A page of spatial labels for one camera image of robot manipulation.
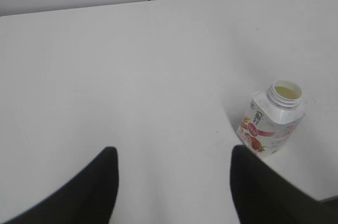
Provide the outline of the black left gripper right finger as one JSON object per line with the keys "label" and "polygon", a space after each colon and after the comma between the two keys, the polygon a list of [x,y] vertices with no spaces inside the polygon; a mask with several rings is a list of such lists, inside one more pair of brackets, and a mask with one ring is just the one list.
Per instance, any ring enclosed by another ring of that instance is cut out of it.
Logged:
{"label": "black left gripper right finger", "polygon": [[230,190],[240,223],[337,223],[337,205],[311,198],[243,145],[231,152]]}

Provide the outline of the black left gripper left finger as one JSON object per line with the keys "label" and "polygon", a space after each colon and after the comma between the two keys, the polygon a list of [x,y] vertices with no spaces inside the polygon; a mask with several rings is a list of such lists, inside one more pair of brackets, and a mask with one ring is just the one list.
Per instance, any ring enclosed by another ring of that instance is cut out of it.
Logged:
{"label": "black left gripper left finger", "polygon": [[6,223],[109,223],[118,194],[118,152],[105,147],[83,170]]}

